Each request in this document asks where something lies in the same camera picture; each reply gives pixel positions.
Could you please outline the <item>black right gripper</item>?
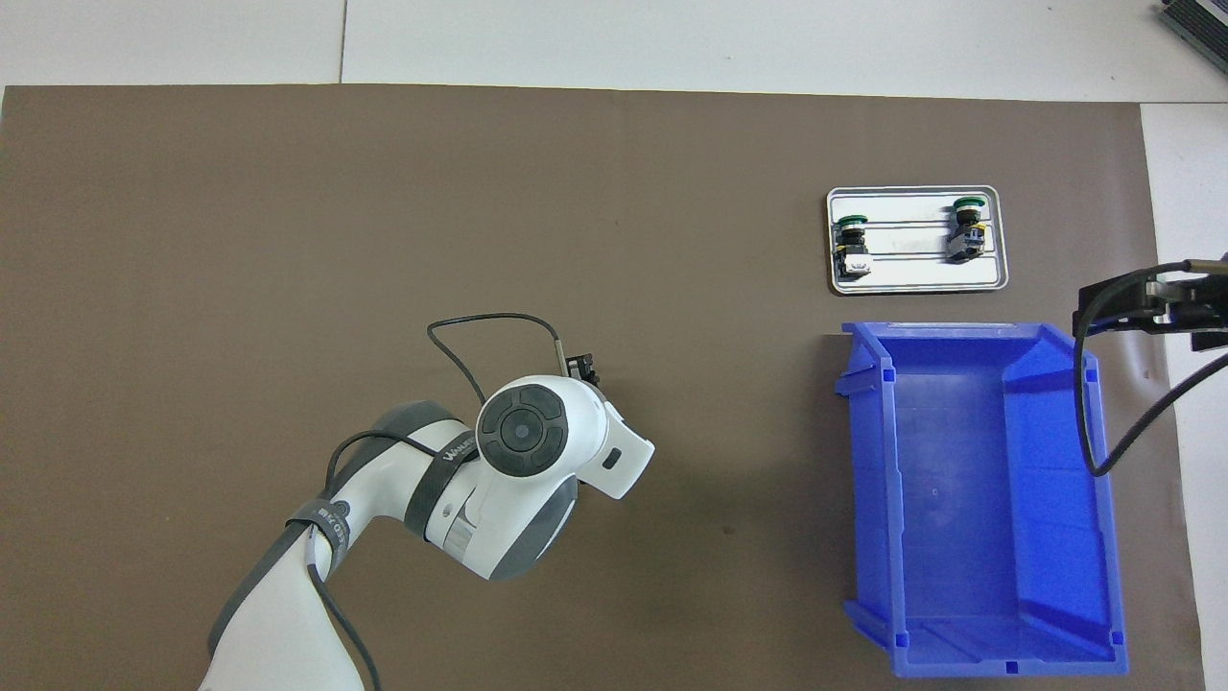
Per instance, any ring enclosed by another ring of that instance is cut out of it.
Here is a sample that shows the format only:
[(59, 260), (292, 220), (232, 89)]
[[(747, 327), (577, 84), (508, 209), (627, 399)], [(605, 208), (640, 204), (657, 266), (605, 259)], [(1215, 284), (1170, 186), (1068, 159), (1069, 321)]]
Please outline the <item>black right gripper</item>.
[[(1100, 295), (1109, 297), (1094, 311), (1088, 326), (1079, 326)], [(1201, 279), (1169, 281), (1157, 279), (1157, 272), (1122, 274), (1078, 290), (1074, 334), (1163, 334), (1164, 328), (1190, 333), (1192, 351), (1226, 349), (1227, 276), (1210, 272)]]

